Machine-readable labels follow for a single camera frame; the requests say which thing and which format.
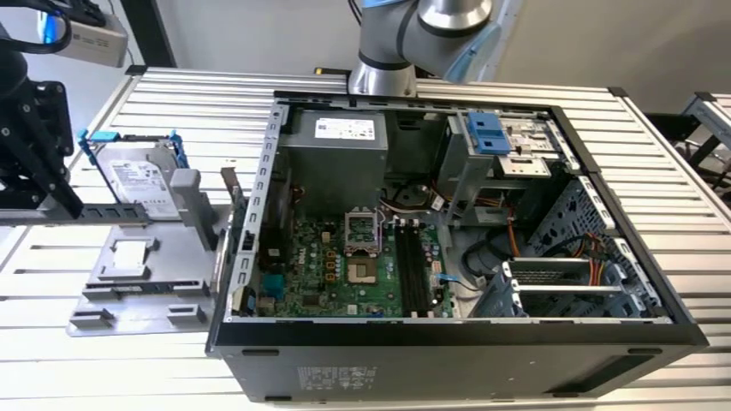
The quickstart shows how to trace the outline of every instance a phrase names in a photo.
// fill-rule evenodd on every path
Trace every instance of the blue plastic clip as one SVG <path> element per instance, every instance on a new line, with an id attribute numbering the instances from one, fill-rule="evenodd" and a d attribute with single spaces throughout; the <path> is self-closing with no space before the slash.
<path id="1" fill-rule="evenodd" d="M 500 119 L 494 113 L 467 113 L 467 131 L 478 141 L 479 154 L 510 154 L 512 147 L 503 131 Z"/>
<path id="2" fill-rule="evenodd" d="M 183 138 L 179 136 L 175 129 L 171 131 L 171 135 L 168 135 L 168 140 L 171 141 L 172 148 L 175 149 L 175 159 L 177 160 L 179 167 L 181 169 L 189 169 L 191 166 L 187 163 L 187 155 L 183 148 Z"/>
<path id="3" fill-rule="evenodd" d="M 95 131 L 89 137 L 92 143 L 113 143 L 120 139 L 116 131 Z"/>
<path id="4" fill-rule="evenodd" d="M 79 137 L 76 139 L 76 141 L 79 143 L 79 147 L 81 148 L 81 151 L 84 152 L 84 154 L 89 158 L 91 165 L 93 167 L 96 167 L 96 170 L 101 174 L 101 179 L 104 180 L 104 184 L 107 184 L 107 188 L 109 189 L 109 192 L 112 193 L 112 196 L 115 197 L 116 203 L 121 204 L 121 201 L 119 200 L 119 197 L 116 196 L 115 190 L 112 189 L 112 183 L 107 179 L 107 176 L 104 175 L 104 171 L 99 167 L 99 162 L 96 160 L 96 155 L 93 154 L 93 151 L 89 147 L 89 141 L 87 140 L 87 134 L 88 133 L 89 133 L 89 131 L 87 129 L 81 130 L 81 132 L 79 133 Z"/>

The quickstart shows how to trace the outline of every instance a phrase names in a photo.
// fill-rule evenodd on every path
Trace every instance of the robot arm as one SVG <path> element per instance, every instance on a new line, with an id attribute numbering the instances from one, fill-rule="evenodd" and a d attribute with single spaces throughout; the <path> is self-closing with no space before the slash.
<path id="1" fill-rule="evenodd" d="M 478 80 L 500 38 L 491 0 L 363 0 L 352 94 L 416 96 L 414 64 L 444 80 Z"/>

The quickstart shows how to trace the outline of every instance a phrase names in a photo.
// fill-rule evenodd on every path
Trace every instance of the green circuit board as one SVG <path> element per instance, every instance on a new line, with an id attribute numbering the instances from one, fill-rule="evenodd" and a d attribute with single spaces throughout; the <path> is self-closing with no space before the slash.
<path id="1" fill-rule="evenodd" d="M 367 235 L 367 229 L 359 235 Z M 424 275 L 434 300 L 432 261 L 443 265 L 436 230 L 420 231 L 426 253 Z M 384 225 L 382 252 L 376 258 L 348 257 L 344 221 L 300 218 L 295 221 L 289 263 L 284 272 L 283 298 L 273 309 L 260 313 L 273 317 L 400 318 L 402 285 L 396 263 L 394 229 Z M 443 303 L 432 307 L 434 317 L 451 317 L 450 290 L 440 288 Z"/>

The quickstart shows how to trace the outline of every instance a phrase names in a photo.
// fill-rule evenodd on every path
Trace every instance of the hard drive label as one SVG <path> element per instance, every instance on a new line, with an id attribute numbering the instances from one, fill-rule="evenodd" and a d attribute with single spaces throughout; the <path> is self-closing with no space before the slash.
<path id="1" fill-rule="evenodd" d="M 112 160 L 112 185 L 120 200 L 140 203 L 152 219 L 179 216 L 160 168 L 147 161 Z"/>

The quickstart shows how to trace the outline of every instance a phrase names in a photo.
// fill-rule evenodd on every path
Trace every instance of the case label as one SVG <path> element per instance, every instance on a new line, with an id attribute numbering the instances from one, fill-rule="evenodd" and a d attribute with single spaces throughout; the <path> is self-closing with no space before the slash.
<path id="1" fill-rule="evenodd" d="M 319 118 L 315 125 L 315 138 L 375 140 L 376 122 L 348 118 Z"/>
<path id="2" fill-rule="evenodd" d="M 376 366 L 300 366 L 301 390 L 370 390 L 376 381 Z"/>

